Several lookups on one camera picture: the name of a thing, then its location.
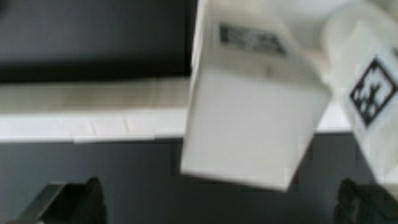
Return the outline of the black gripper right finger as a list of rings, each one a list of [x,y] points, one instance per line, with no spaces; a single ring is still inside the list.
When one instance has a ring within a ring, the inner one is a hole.
[[[335,199],[333,224],[398,224],[398,200],[380,185],[346,178]]]

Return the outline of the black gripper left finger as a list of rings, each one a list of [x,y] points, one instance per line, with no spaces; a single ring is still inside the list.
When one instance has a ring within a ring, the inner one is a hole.
[[[65,185],[40,215],[42,224],[108,224],[102,186],[97,177]]]

